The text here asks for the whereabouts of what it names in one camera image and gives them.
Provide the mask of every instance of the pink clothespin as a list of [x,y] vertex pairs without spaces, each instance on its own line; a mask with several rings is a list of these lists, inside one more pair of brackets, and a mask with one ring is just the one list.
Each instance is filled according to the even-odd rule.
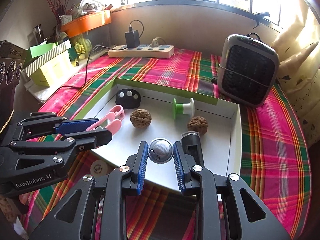
[[109,124],[106,125],[106,128],[108,129],[112,135],[115,135],[121,128],[121,121],[124,119],[124,110],[121,105],[116,105],[113,108],[111,108],[110,112],[107,113],[103,118],[101,118],[99,121],[88,127],[86,131],[95,130],[97,127],[102,126],[104,122],[107,120],[110,121]]

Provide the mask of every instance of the wall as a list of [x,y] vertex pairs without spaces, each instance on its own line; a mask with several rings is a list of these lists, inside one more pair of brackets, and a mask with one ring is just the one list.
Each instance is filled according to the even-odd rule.
[[[225,39],[233,33],[256,32],[262,41],[270,45],[278,32],[247,17],[215,8],[192,5],[153,5],[124,9],[111,14],[111,43],[125,44],[124,33],[131,20],[144,24],[141,44],[150,44],[155,37],[162,37],[167,44],[180,49],[196,50],[221,55]],[[139,22],[132,23],[139,33]]]
[[[36,45],[32,30],[41,24],[44,36],[53,33],[56,21],[46,0],[15,0],[0,22],[0,41],[8,40],[24,49]],[[37,111],[38,101],[25,90],[23,80],[16,87],[15,111]]]

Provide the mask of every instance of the blue gripper pad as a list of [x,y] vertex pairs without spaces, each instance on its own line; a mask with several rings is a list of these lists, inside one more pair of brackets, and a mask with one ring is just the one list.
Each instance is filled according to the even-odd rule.
[[138,172],[138,186],[137,186],[137,194],[140,195],[143,189],[144,184],[144,176],[146,174],[147,168],[147,161],[148,161],[148,144],[146,143],[143,148],[142,158],[139,166]]
[[184,171],[182,168],[179,152],[177,149],[176,143],[173,144],[173,160],[174,160],[174,166],[176,168],[176,174],[177,174],[177,180],[178,180],[178,186],[179,190],[181,192],[186,190],[185,180],[184,180]]
[[97,121],[99,121],[98,118],[63,121],[60,126],[56,128],[56,133],[65,135],[68,133],[84,132]]

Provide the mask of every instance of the power strip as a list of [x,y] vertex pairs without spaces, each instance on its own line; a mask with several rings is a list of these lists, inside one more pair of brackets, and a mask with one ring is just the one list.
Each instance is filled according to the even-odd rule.
[[[126,46],[116,46],[114,49],[123,49]],[[155,58],[170,58],[174,54],[174,46],[160,45],[152,48],[150,45],[140,45],[133,49],[124,50],[109,50],[109,57],[155,57]]]

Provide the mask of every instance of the orange tray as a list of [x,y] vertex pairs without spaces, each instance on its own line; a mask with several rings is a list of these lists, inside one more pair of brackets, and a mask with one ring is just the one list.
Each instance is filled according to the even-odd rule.
[[82,16],[61,26],[61,31],[65,32],[69,38],[80,35],[102,25],[111,23],[110,11],[92,13]]

